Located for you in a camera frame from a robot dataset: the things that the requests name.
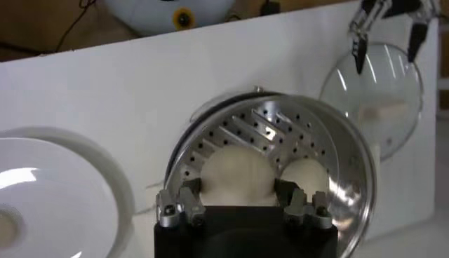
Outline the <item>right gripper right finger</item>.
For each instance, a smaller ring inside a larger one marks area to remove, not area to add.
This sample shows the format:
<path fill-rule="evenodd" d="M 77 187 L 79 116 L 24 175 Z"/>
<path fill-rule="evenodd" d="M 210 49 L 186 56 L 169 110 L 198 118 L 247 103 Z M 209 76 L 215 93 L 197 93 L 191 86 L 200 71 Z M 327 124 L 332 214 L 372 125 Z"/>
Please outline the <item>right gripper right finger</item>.
<path fill-rule="evenodd" d="M 275 179 L 274 190 L 279 205 L 283 208 L 284 221 L 291 226 L 311 225 L 317 229 L 330 229 L 332 215 L 327 209 L 326 193 L 316 191 L 312 201 L 295 182 Z"/>

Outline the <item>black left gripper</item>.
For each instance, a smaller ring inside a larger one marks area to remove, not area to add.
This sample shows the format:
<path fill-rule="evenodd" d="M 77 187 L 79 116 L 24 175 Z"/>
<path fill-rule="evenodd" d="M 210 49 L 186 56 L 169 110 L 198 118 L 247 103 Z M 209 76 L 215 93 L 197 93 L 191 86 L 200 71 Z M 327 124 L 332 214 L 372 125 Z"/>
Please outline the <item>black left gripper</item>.
<path fill-rule="evenodd" d="M 390 18 L 407 14 L 412 20 L 408 43 L 408 62 L 415 61 L 426 41 L 431 21 L 438 17 L 439 2 L 435 0 L 361 0 L 360 6 L 349 23 L 352 38 L 351 54 L 354 57 L 357 74 L 363 71 L 368 49 L 368 33 L 381 17 Z"/>

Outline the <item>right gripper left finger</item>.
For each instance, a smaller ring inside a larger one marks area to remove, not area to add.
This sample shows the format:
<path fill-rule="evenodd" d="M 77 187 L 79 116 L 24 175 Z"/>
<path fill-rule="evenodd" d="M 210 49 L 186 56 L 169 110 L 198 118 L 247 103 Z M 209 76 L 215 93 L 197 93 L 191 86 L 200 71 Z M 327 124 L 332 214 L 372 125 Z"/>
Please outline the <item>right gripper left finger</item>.
<path fill-rule="evenodd" d="M 201 179 L 184 181 L 177 197 L 169 190 L 162 189 L 156 195 L 156 218 L 163 228 L 175 228 L 181 223 L 181 214 L 186 223 L 193 227 L 201 227 L 205 223 L 206 208 L 199 198 Z"/>

